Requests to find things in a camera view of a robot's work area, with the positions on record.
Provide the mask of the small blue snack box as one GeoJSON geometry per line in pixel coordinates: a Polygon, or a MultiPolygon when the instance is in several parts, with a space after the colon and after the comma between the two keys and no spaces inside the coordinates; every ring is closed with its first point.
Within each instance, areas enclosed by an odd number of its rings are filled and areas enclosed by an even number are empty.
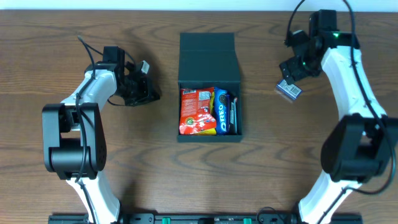
{"type": "Polygon", "coordinates": [[[278,94],[291,102],[295,101],[302,94],[301,88],[294,84],[289,85],[285,80],[281,80],[277,83],[275,90],[278,94]]]}

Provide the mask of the red snack bag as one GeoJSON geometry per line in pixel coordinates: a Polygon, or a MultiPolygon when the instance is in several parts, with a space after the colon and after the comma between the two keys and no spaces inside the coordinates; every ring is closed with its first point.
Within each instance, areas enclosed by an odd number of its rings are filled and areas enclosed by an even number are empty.
{"type": "Polygon", "coordinates": [[[202,89],[181,89],[181,110],[179,131],[181,135],[195,135],[195,114],[197,112],[198,91],[202,89]]]}

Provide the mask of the dark green gift box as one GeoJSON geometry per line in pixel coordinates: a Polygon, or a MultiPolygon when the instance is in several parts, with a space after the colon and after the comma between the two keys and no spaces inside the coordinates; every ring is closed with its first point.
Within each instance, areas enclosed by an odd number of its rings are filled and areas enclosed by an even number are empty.
{"type": "Polygon", "coordinates": [[[178,89],[218,87],[236,97],[236,134],[195,136],[177,134],[178,142],[241,142],[243,116],[241,71],[233,33],[180,34],[178,89]]]}

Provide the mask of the yellow seed snack bag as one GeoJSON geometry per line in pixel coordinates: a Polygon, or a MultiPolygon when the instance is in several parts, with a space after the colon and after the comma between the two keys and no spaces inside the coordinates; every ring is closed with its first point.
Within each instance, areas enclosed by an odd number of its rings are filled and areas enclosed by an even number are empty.
{"type": "Polygon", "coordinates": [[[213,88],[198,91],[198,106],[195,114],[195,135],[216,135],[214,101],[215,91],[213,88]]]}

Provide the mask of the blue Oreo cookie pack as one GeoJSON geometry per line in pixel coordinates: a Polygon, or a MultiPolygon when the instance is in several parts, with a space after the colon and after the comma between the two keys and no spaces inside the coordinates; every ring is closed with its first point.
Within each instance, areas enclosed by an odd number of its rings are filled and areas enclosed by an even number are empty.
{"type": "Polygon", "coordinates": [[[214,109],[216,115],[216,133],[229,133],[229,94],[226,90],[215,87],[214,109]]]}

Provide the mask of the dark purple chocolate bar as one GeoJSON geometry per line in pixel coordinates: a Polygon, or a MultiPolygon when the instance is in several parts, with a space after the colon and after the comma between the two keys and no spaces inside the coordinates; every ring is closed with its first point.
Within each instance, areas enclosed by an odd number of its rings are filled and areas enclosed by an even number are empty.
{"type": "Polygon", "coordinates": [[[238,128],[237,128],[237,112],[236,112],[236,103],[237,103],[238,98],[237,97],[232,97],[230,101],[230,107],[229,107],[229,133],[230,134],[237,134],[238,133],[238,128]]]}

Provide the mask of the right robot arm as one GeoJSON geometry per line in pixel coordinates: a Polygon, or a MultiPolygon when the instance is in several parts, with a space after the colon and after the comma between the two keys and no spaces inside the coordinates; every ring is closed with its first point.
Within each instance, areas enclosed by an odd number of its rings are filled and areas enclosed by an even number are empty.
{"type": "Polygon", "coordinates": [[[308,31],[288,32],[294,56],[280,64],[283,81],[294,85],[324,73],[330,82],[339,121],[321,150],[322,172],[295,207],[294,223],[342,222],[336,209],[352,192],[389,170],[396,173],[397,120],[388,117],[370,87],[354,32],[337,27],[336,11],[314,12],[308,31]]]}

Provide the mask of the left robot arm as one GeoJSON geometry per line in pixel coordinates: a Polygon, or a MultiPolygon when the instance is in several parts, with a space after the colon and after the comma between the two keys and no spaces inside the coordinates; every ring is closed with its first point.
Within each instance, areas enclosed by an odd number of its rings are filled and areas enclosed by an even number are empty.
{"type": "Polygon", "coordinates": [[[92,62],[77,89],[57,104],[42,109],[44,165],[73,187],[84,215],[51,215],[49,223],[121,223],[121,203],[104,173],[107,160],[101,110],[118,96],[125,106],[159,100],[149,77],[150,65],[136,63],[119,47],[105,47],[92,62]]]}

